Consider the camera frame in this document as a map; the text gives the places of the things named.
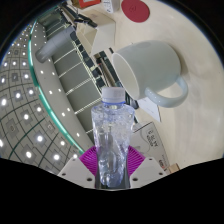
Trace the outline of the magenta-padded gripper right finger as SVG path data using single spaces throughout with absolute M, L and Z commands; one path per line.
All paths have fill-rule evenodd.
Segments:
M 133 147 L 128 148 L 127 173 L 130 188 L 140 188 L 166 176 L 153 157 L 145 157 Z

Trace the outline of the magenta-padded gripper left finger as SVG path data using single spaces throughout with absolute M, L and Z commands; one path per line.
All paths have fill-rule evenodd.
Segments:
M 80 157 L 72 157 L 59 172 L 58 176 L 78 186 L 94 189 L 97 171 L 97 153 L 95 147 L 91 147 Z

